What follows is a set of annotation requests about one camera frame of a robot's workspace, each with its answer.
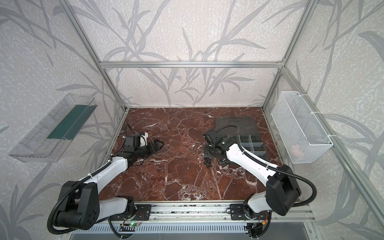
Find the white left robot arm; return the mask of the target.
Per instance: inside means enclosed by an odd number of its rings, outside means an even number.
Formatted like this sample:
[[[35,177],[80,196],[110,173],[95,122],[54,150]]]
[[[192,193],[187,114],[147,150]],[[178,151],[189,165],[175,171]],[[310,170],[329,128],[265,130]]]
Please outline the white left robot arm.
[[[78,181],[63,184],[47,220],[48,231],[63,235],[75,230],[89,230],[95,224],[110,221],[114,215],[134,217],[138,210],[133,197],[119,196],[101,201],[99,194],[115,177],[135,166],[137,160],[147,159],[165,144],[147,138],[145,132],[126,136],[120,151],[111,155],[105,165]]]

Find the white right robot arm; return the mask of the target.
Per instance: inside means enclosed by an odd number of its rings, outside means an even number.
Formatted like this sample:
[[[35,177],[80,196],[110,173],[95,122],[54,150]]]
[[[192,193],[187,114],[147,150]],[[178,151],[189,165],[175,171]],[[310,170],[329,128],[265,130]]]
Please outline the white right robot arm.
[[[296,175],[287,165],[272,164],[242,146],[240,128],[227,125],[211,129],[203,137],[214,157],[225,157],[255,176],[265,187],[243,202],[246,218],[253,220],[261,212],[273,211],[285,216],[292,207],[308,205],[317,197],[316,186]]]

